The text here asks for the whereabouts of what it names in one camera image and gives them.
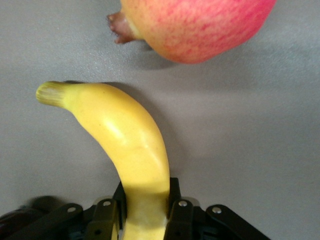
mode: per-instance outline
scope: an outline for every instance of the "pomegranate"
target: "pomegranate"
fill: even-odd
[[[145,40],[164,58],[196,64],[253,37],[276,0],[121,0],[108,15],[118,44]]]

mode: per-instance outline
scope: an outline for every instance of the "banana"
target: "banana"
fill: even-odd
[[[104,83],[48,81],[40,103],[70,111],[112,160],[126,195],[123,240],[163,240],[170,172],[161,132],[147,110]]]

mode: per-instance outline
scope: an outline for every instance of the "screw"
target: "screw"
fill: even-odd
[[[184,200],[182,200],[182,201],[179,202],[179,206],[180,206],[180,207],[185,207],[185,206],[187,206],[187,205],[188,205],[188,203],[187,203],[186,201],[184,201]]]
[[[222,213],[222,210],[221,210],[220,207],[214,206],[214,207],[212,208],[212,212],[213,212],[214,214],[220,214],[220,213]]]
[[[109,206],[109,205],[111,205],[111,202],[110,201],[105,201],[104,203],[103,203],[103,206]]]
[[[67,212],[68,212],[68,213],[72,213],[72,212],[74,212],[75,210],[76,210],[76,208],[72,206],[72,207],[69,207],[69,208],[68,208]]]

